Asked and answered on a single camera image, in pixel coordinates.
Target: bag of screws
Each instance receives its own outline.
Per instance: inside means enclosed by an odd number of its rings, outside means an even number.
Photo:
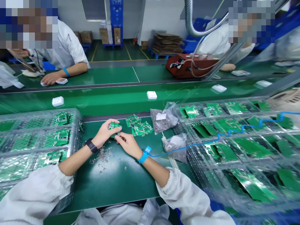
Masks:
[[[175,102],[167,102],[164,111],[159,109],[150,109],[155,134],[164,132],[165,130],[177,125],[178,119],[172,112],[175,105]]]
[[[186,139],[187,139],[187,134],[185,134],[185,133],[175,135],[166,140],[166,142],[163,144],[163,148],[165,149],[165,152],[167,152],[167,153],[177,150],[177,149],[180,149],[180,148],[184,148],[184,147],[186,147]],[[186,148],[169,153],[169,155],[178,161],[187,163],[187,149]]]

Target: yellow floor line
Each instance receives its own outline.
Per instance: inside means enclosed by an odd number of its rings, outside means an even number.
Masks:
[[[147,59],[149,59],[148,58],[148,56],[143,52],[143,50],[142,49],[140,49],[141,50],[141,52],[147,57]]]
[[[129,56],[130,60],[132,60],[131,57],[130,57],[130,54],[129,54],[129,51],[128,51],[128,49],[127,49],[127,46],[126,46],[125,42],[124,42],[124,45],[125,45],[125,48],[126,48],[126,51],[127,51],[127,53],[128,53],[128,56]]]
[[[116,61],[93,61],[89,63],[103,63],[103,62],[127,62],[127,61],[148,61],[148,60],[165,60],[165,59],[133,59],[133,60],[116,60]]]
[[[96,48],[95,48],[95,51],[94,51],[94,54],[93,54],[93,57],[92,57],[92,61],[93,61],[93,59],[94,59],[94,56],[95,56],[95,53],[96,53],[96,50],[97,50],[98,44],[99,44],[99,42],[97,42],[97,44],[96,44]]]

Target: black smartwatch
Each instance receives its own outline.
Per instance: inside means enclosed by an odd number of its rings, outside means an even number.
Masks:
[[[90,150],[92,151],[92,153],[96,153],[98,152],[98,148],[93,144],[92,142],[92,138],[88,139],[86,142],[85,142],[85,145],[87,145]]]

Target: white lab coat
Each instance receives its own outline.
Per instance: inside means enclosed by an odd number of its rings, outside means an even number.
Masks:
[[[200,44],[198,54],[209,54],[221,58],[230,48],[229,43],[229,24],[223,24],[218,29],[207,35]],[[229,60],[228,63],[235,64],[245,58],[253,50],[255,44],[247,48],[239,49]]]
[[[300,60],[300,26],[271,43],[254,62]]]
[[[213,212],[205,192],[178,169],[169,168],[170,177],[164,188],[156,183],[159,195],[173,209],[181,211],[185,225],[235,224],[224,211]],[[43,220],[60,199],[70,192],[72,177],[65,176],[58,165],[49,165],[33,171],[29,177],[15,185],[0,202],[0,225],[43,225]],[[167,220],[169,208],[148,199],[144,208],[135,204],[81,211],[75,225],[171,225]]]
[[[56,70],[61,70],[64,67],[69,68],[80,62],[87,63],[87,67],[90,69],[91,67],[88,63],[88,59],[74,32],[60,20],[58,20],[57,26],[58,48],[28,49],[30,51],[30,55],[34,55],[33,59],[35,61],[39,59],[40,67],[43,67],[43,58],[45,58],[56,67]]]

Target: blue anti-static wrist strap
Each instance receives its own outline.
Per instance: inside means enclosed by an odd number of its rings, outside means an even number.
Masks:
[[[149,152],[151,151],[151,148],[147,146],[147,148],[144,150],[142,157],[138,160],[140,164],[144,163],[146,159],[149,157]]]
[[[64,72],[66,73],[67,77],[70,77],[69,72],[67,71],[66,67],[63,68]]]

